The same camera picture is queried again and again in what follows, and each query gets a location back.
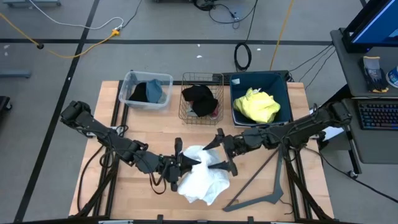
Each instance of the metal wire basket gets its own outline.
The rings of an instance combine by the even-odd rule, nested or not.
[[[218,100],[217,117],[211,117],[210,115],[202,117],[189,116],[187,111],[190,104],[185,101],[182,94],[180,95],[178,117],[184,120],[187,124],[216,125],[223,119],[224,75],[222,73],[184,73],[181,83],[181,92],[186,88],[190,88],[192,85],[206,85],[210,89],[214,98]]]

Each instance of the blue plastic bin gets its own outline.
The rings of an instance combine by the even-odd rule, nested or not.
[[[245,72],[231,75],[231,107],[233,116],[236,119],[236,126],[270,126],[288,123],[292,120],[287,85],[279,73],[274,72]],[[258,89],[274,96],[274,100],[280,104],[280,110],[276,114],[274,122],[259,124],[245,117],[242,113],[233,109],[235,99],[246,94],[249,88]]]

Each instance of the concrete floor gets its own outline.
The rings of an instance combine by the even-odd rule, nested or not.
[[[85,24],[94,2],[62,1],[62,7],[45,7],[44,10],[60,22]],[[254,0],[220,2],[229,5],[238,17],[250,11],[254,4]],[[289,2],[259,1],[250,39],[276,40]],[[101,25],[114,16],[126,20],[137,5],[136,0],[100,0],[93,26]],[[329,31],[347,26],[361,7],[359,0],[296,1],[282,39],[329,41]],[[83,32],[81,28],[56,25],[35,9],[10,9],[0,4],[0,12],[37,39],[78,40]],[[219,20],[230,18],[222,8],[213,12]],[[233,72],[234,44],[201,44],[199,47],[197,44],[166,44],[166,40],[181,40],[181,43],[183,40],[221,40],[222,43],[223,40],[245,39],[249,22],[249,19],[242,21],[240,28],[234,30],[230,24],[216,24],[207,12],[201,12],[183,1],[163,0],[156,4],[143,0],[137,17],[115,39],[165,40],[165,44],[104,44],[94,48],[79,59],[65,103],[81,100],[95,108],[101,82],[120,80],[130,69],[168,73],[175,80],[181,79],[184,72]],[[91,30],[88,39],[103,39],[117,25],[118,22],[114,21],[104,29]],[[0,95],[10,96],[14,105],[12,113],[8,114],[0,128],[0,223],[8,223],[16,215],[72,60],[54,57],[37,50],[32,44],[2,41],[22,38],[3,20],[0,20],[0,30],[0,68],[32,71],[30,79],[0,79]],[[46,44],[46,48],[73,55],[77,44]],[[250,48],[253,60],[249,71],[268,70],[275,45],[250,45]],[[292,69],[324,48],[319,45],[281,45],[272,69]],[[243,50],[238,55],[244,64],[247,59]],[[322,62],[302,80],[305,85]],[[294,71],[294,78],[300,79],[310,66],[311,63]],[[308,102],[323,103],[344,84],[343,72],[334,54],[307,89]],[[332,164],[350,170],[348,153],[334,150],[337,144],[345,143],[344,139],[339,138],[324,153]],[[67,217],[85,144],[86,139],[81,135],[71,133],[64,125],[56,126],[24,221]],[[361,166],[364,174],[360,180],[398,197],[394,188],[398,184],[395,175],[398,166]],[[325,166],[325,175],[336,218],[358,223],[394,223],[397,220],[396,204],[328,166]]]

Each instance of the clear plastic bin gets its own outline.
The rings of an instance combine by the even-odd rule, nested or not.
[[[160,84],[162,85],[162,90],[166,94],[166,101],[164,103],[145,103],[129,100],[132,93],[134,93],[137,84],[142,82],[148,82],[153,79],[159,80]],[[124,78],[122,88],[120,89],[119,101],[127,104],[131,108],[138,108],[142,110],[161,110],[170,103],[172,85],[173,77],[171,75],[130,71]]]

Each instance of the white cable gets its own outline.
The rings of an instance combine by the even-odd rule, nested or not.
[[[100,26],[100,27],[95,27],[95,28],[87,27],[87,26],[84,26],[84,25],[66,24],[66,23],[63,23],[63,22],[58,22],[58,21],[56,21],[55,19],[51,18],[49,15],[47,15],[45,12],[43,12],[43,10],[41,10],[38,6],[36,6],[36,4],[33,2],[33,0],[29,0],[29,1],[30,1],[30,3],[32,3],[32,5],[33,5],[34,7],[36,7],[36,9],[39,10],[43,15],[45,15],[47,18],[49,18],[49,19],[50,19],[51,21],[53,21],[54,23],[60,24],[60,25],[72,26],[72,27],[83,27],[83,28],[87,28],[87,29],[96,30],[96,29],[100,29],[100,28],[106,26],[108,23],[110,23],[111,21],[113,21],[113,20],[115,20],[115,19],[120,19],[120,20],[122,20],[122,23],[121,23],[118,27],[115,28],[115,29],[119,30],[119,29],[122,28],[122,26],[123,26],[123,24],[124,24],[124,20],[123,20],[122,18],[120,18],[120,17],[114,17],[114,18],[110,19],[108,22],[105,22],[102,26]]]

